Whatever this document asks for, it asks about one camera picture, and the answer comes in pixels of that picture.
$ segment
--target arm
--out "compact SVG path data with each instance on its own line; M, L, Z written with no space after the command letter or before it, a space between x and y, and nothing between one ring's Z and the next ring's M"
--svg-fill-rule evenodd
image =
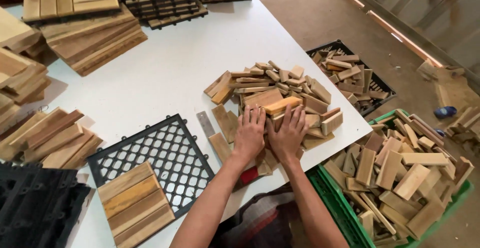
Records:
M305 233L310 243L315 247L347 248L348 244L345 238L303 173L300 161L295 156L309 128L308 123L305 123L305 111L297 107L292 114L291 106L288 105L278 133L275 133L269 119L267 128L270 145L290 179Z
M245 108L238 117L235 148L213 180L197 198L170 248L208 247L222 219L230 194L245 166L264 148L265 110Z

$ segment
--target finger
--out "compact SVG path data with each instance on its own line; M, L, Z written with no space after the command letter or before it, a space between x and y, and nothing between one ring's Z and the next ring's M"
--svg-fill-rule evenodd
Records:
M268 132L268 137L273 137L275 133L275 128L273 127L273 123L270 120L270 118L267 119L267 132Z
M297 123L297 131L300 132L303 127L305 126L306 120L305 120L305 110L302 110L300 112L300 118L298 119Z
M260 109L260 117L258 118L258 124L261 125L261 127L265 126L265 118L266 118L265 109L261 108Z
M255 107L251 114L251 121L250 123L256 124L258 121L258 107Z
M242 127L243 126L243 115L240 115L237 119L238 121L238 127Z
M245 107L245 112L243 112L243 124L250 123L250 106Z
M300 107L297 106L297 108L293 111L292 120L290 121L290 126L293 128L296 128L297 123L299 122L299 118L300 118Z
M292 118L292 105L288 104L285 108L285 115L283 116L282 126L286 127L290 125L290 120Z
M301 132L300 132L300 135L301 135L302 138L308 133L309 128L310 128L310 126L309 126L308 122L305 122L305 124L303 125L303 128L301 129Z

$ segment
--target red object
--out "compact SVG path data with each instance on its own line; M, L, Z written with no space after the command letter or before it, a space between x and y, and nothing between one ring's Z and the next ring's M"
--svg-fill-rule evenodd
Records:
M258 177L258 170L256 166L243 171L243 173L240 175L240 179L243 184L247 184L253 181L257 177Z

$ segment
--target hand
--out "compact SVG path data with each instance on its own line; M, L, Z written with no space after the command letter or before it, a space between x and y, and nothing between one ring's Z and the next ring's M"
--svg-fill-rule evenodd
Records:
M298 161L295 153L300 147L303 137L307 134L309 125L305 121L305 110L297 107L292 114L290 104L286 106L285 116L278 133L270 119L267 120L268 141L280 162L285 166Z
M254 159L265 147L265 110L255 107L250 116L250 106L245 107L244 115L238 117L235 147L232 156L242 159L243 166Z

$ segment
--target table surface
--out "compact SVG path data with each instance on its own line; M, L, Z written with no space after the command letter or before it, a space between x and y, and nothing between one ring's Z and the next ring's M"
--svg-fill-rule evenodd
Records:
M335 138L304 153L304 171L314 167L372 129L347 99L293 40L267 8L259 1L209 5L209 14L191 22L167 26L163 30L143 27L148 40L81 78L63 61L48 67L52 84L45 100L28 104L22 110L48 104L67 111L79 109L85 117L79 121L97 133L104 147L133 135L165 119L180 114L188 120L187 128L197 135L200 150L208 154L208 163L217 172L220 160L214 154L195 114L206 111L215 131L220 128L211 113L213 104L203 90L225 70L243 71L255 62L274 61L279 67L305 68L304 75L317 79L332 94L329 109L339 107L344 122ZM19 17L21 6L7 10ZM226 110L237 113L237 105L228 101ZM88 167L80 170L89 173ZM258 193L272 191L289 180L280 166L272 176L232 193L222 221ZM93 178L88 184L96 187ZM159 231L141 245L142 248L168 247L185 215ZM97 194L73 242L74 248L114 247L114 241Z

